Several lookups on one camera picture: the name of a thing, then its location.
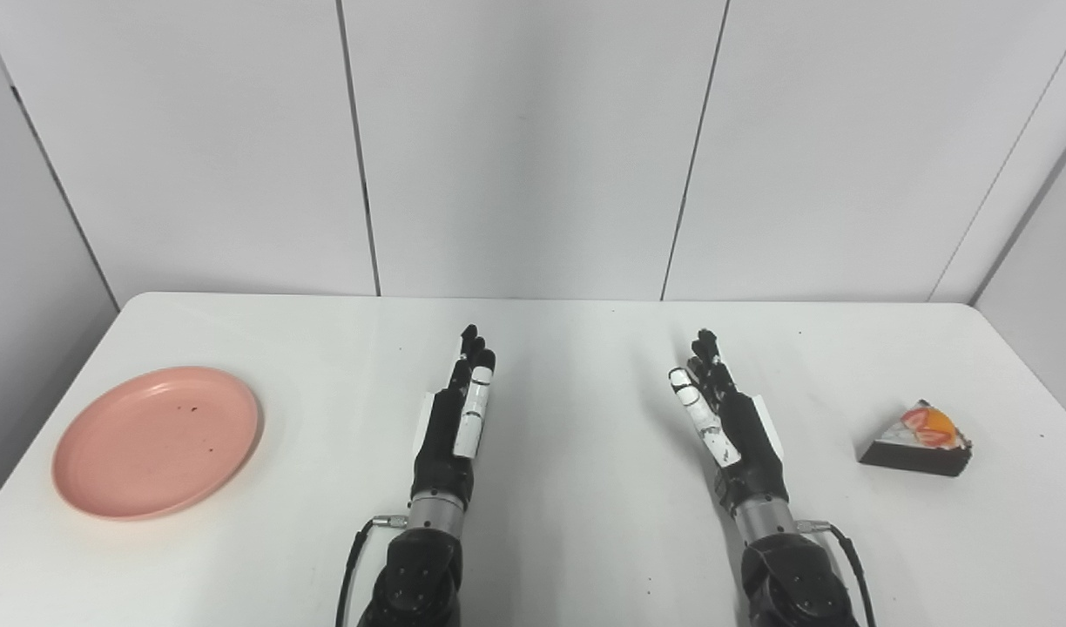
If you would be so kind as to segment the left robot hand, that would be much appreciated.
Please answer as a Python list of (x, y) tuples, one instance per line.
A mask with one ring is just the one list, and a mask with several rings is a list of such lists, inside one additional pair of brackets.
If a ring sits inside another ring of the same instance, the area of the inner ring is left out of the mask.
[(449, 496), (466, 509), (474, 489), (473, 461), (486, 424), (496, 354), (474, 324), (461, 332), (452, 373), (432, 396), (424, 440), (414, 461), (411, 496)]

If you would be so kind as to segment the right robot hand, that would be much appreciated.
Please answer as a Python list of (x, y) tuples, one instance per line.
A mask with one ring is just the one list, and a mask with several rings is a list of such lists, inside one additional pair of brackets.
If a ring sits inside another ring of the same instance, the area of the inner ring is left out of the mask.
[(721, 508), (733, 516), (749, 502), (789, 500), (784, 464), (752, 396), (737, 388), (716, 334), (699, 329), (684, 367), (671, 370), (672, 392), (716, 463)]

